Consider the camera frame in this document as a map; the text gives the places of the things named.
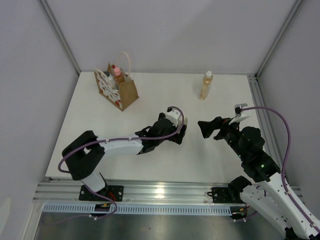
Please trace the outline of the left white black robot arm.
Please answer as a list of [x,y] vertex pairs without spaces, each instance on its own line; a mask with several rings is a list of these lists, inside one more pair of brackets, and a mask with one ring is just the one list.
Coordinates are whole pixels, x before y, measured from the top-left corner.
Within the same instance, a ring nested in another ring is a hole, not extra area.
[[[108,184],[97,171],[103,157],[147,154],[164,141],[180,145],[187,124],[185,115],[171,107],[161,112],[153,125],[128,136],[103,138],[87,130],[62,151],[58,170],[70,174],[74,181],[82,182],[96,200],[104,200],[108,195]],[[62,169],[63,163],[66,163],[66,170]]]

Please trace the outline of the white bottle black cap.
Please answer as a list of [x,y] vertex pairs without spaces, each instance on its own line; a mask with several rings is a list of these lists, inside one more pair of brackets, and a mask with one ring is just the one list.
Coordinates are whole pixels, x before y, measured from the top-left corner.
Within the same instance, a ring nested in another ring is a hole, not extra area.
[[113,76],[108,71],[104,71],[103,73],[106,75],[106,78],[105,78],[106,83],[109,84],[112,89],[117,90],[118,88]]

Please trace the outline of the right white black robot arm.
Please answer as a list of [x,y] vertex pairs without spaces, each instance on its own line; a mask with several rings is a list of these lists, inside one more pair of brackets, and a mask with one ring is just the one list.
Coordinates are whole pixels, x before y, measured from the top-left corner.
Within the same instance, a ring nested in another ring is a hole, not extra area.
[[265,140],[258,128],[247,126],[240,130],[239,122],[220,116],[197,124],[205,139],[218,131],[214,140],[224,140],[241,160],[248,177],[239,176],[228,184],[231,201],[249,204],[286,240],[320,238],[319,219],[282,179],[280,167],[263,150]]

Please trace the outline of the pink capped small bottle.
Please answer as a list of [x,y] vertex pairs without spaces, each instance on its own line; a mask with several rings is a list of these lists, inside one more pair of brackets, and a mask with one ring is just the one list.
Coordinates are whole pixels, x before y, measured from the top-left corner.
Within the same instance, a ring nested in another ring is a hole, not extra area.
[[122,70],[119,67],[116,67],[116,66],[114,67],[113,75],[114,75],[114,79],[115,79],[116,84],[119,85],[120,83],[125,82],[125,77],[122,73]]

